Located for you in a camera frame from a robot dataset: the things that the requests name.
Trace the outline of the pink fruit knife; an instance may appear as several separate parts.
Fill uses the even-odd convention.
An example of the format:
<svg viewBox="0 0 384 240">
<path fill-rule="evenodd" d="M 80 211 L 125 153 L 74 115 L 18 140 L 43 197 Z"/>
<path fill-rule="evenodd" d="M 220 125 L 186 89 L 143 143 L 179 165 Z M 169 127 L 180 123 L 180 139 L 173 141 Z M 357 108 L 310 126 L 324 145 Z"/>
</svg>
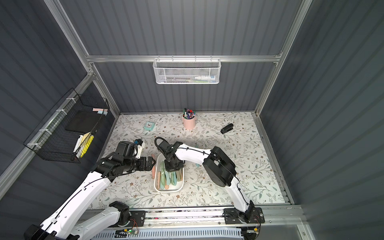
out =
<svg viewBox="0 0 384 240">
<path fill-rule="evenodd" d="M 154 161 L 154 166 L 152 168 L 152 179 L 155 179 L 156 177 L 156 156 L 154 154 L 151 155 L 151 157 L 153 158 L 153 161 Z"/>
</svg>

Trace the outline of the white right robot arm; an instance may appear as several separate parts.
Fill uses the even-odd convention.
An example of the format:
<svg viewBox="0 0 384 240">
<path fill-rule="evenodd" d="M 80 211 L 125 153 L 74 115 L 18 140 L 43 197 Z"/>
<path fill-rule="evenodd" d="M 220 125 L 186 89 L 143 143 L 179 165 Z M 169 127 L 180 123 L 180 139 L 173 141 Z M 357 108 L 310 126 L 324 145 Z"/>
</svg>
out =
<svg viewBox="0 0 384 240">
<path fill-rule="evenodd" d="M 183 168 L 185 162 L 203 166 L 211 180 L 216 185 L 226 189 L 233 201 L 234 208 L 239 212 L 239 217 L 244 222 L 249 221 L 255 205 L 241 189 L 235 163 L 222 149 L 219 147 L 214 147 L 211 150 L 198 149 L 181 142 L 176 142 L 173 145 L 164 142 L 157 148 L 165 157 L 165 168 L 169 172 Z"/>
</svg>

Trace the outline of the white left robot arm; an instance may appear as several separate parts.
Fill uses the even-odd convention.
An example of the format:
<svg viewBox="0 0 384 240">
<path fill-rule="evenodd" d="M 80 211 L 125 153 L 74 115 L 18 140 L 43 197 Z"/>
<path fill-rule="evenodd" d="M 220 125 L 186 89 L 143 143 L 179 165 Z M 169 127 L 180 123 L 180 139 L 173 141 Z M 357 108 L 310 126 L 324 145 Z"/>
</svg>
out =
<svg viewBox="0 0 384 240">
<path fill-rule="evenodd" d="M 77 224 L 97 195 L 116 178 L 136 171 L 151 171 L 152 157 L 114 161 L 111 155 L 99 160 L 75 192 L 40 225 L 31 225 L 24 233 L 26 240 L 89 240 L 105 228 L 118 226 L 127 232 L 142 225 L 143 215 L 132 215 L 128 205 L 114 201 L 104 211 L 82 224 Z"/>
</svg>

